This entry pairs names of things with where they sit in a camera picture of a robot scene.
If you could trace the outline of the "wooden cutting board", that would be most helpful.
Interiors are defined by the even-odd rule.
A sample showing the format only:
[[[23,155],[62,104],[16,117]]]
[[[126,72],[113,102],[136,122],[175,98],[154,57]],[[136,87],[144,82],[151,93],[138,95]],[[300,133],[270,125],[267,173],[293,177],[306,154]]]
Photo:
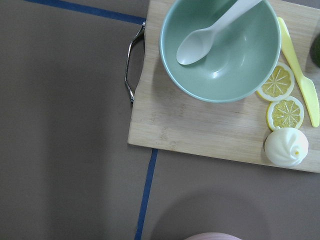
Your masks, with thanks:
[[[282,17],[305,76],[313,80],[320,100],[320,69],[309,58],[320,32],[320,9],[270,0]],[[128,143],[218,159],[273,166],[264,152],[270,133],[268,103],[257,94],[234,103],[209,103],[188,96],[166,73],[159,54],[159,36],[174,0],[150,0],[145,27],[145,55],[135,90]],[[300,128],[309,141],[308,154],[289,169],[320,173],[320,127],[312,127],[305,110]]]

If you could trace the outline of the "white spoon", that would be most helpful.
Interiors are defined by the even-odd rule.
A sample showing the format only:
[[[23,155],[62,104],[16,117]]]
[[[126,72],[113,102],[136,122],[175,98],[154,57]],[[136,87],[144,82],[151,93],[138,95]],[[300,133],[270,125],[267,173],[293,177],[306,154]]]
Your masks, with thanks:
[[[192,31],[177,49],[177,62],[190,65],[204,58],[216,35],[259,3],[259,0],[238,0],[211,26]]]

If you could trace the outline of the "green bowl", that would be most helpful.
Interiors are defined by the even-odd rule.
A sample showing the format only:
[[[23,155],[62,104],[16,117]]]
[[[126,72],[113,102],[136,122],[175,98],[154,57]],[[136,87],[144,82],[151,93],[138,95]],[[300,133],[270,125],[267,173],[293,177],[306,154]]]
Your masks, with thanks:
[[[275,11],[263,0],[222,30],[201,60],[181,65],[179,45],[192,31],[209,27],[232,0],[177,0],[167,12],[159,54],[171,80],[186,94],[205,102],[241,100],[265,83],[280,55],[281,34]]]

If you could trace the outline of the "lemon slice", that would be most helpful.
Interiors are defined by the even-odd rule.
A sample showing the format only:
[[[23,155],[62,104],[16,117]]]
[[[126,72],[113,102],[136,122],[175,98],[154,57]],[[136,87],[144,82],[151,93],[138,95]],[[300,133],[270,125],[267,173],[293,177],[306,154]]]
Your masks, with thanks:
[[[271,102],[266,111],[266,122],[272,131],[279,128],[299,129],[303,121],[304,107],[302,103],[293,96]]]
[[[295,77],[291,68],[278,62],[266,82],[256,91],[264,100],[277,102],[287,98],[295,86]]]

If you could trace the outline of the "pink bowl with ice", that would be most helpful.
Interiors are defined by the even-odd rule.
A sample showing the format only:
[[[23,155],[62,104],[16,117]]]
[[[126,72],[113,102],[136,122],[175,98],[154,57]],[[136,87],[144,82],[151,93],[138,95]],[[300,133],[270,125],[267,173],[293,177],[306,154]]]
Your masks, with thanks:
[[[199,233],[185,238],[185,240],[241,240],[240,238],[220,232]]]

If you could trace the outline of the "yellow plastic knife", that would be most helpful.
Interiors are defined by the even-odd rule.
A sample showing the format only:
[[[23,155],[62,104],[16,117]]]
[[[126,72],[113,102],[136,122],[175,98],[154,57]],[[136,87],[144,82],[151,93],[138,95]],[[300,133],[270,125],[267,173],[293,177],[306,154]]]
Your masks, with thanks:
[[[291,68],[304,99],[310,122],[313,127],[320,126],[320,104],[314,82],[304,76],[285,21],[277,17],[281,34],[281,51]]]

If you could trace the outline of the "green avocado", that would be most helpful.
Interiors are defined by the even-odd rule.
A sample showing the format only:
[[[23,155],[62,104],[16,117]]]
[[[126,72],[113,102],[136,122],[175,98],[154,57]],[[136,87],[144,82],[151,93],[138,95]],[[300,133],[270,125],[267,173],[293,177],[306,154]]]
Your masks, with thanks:
[[[320,67],[320,35],[319,34],[313,40],[309,53],[310,53],[312,62],[319,68]]]

